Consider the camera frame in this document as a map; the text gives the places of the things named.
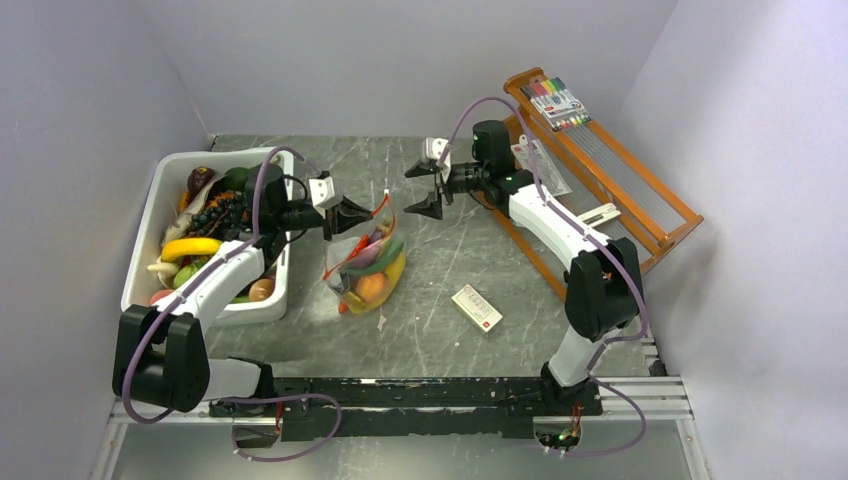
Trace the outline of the orange fruit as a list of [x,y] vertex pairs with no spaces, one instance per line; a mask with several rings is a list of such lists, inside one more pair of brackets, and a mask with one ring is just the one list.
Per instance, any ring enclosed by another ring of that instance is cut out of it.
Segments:
[[377,302],[388,285],[388,276],[377,272],[362,276],[358,279],[354,293],[366,304]]

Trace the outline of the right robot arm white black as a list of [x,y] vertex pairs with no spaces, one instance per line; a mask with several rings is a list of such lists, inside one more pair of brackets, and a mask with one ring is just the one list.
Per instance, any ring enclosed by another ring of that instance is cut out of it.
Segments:
[[543,365],[539,398],[550,413],[562,414],[578,399],[602,347],[640,313],[642,294],[638,252],[625,237],[610,238],[559,208],[547,188],[519,168],[504,122],[485,120],[472,128],[472,159],[440,164],[449,148],[428,138],[420,159],[405,177],[430,177],[427,197],[405,212],[440,220],[444,204],[457,194],[483,195],[485,201],[539,239],[564,267],[564,310],[568,330]]

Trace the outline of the green cucumber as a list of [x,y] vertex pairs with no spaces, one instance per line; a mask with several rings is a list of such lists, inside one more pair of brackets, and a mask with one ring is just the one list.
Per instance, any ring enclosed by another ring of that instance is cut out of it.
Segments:
[[383,272],[400,256],[404,248],[404,241],[391,240],[380,251],[374,262],[362,268],[354,268],[352,265],[347,265],[343,273],[362,277]]

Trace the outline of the purple eggplant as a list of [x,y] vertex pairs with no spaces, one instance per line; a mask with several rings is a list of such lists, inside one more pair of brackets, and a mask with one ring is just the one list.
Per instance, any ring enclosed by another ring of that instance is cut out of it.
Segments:
[[376,229],[366,238],[366,242],[357,251],[357,257],[377,258],[388,241],[390,233],[385,229]]

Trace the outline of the yellow banana bunch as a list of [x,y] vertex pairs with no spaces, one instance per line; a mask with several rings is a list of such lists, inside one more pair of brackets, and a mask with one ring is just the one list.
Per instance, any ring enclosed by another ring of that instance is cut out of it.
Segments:
[[340,304],[354,314],[380,307],[392,294],[406,265],[406,255],[400,251],[389,263],[373,273],[348,275],[350,288],[342,295]]

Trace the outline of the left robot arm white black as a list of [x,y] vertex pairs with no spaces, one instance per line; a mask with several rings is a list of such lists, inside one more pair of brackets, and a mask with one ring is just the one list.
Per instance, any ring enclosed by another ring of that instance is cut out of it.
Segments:
[[337,191],[322,171],[290,199],[293,176],[276,165],[247,171],[251,237],[224,242],[187,283],[149,305],[132,305],[120,318],[113,385],[126,413],[152,424],[204,402],[237,402],[249,414],[273,409],[277,388],[269,365],[246,358],[211,360],[205,336],[230,302],[271,267],[291,232],[319,229],[326,239],[370,221],[369,208]]

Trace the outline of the clear zip bag orange zipper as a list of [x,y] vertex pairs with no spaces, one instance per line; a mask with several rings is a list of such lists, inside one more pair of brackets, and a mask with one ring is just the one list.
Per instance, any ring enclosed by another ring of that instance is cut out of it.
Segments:
[[[340,314],[352,313],[340,304],[341,295],[350,288],[351,281],[343,270],[347,265],[362,268],[374,262],[376,258],[357,257],[357,251],[366,242],[366,238],[376,229],[385,229],[390,233],[386,244],[391,241],[404,241],[397,221],[397,214],[388,189],[383,191],[382,201],[372,211],[373,219],[354,227],[351,231],[324,243],[324,273],[322,280],[338,299]],[[403,252],[406,255],[406,242]]]

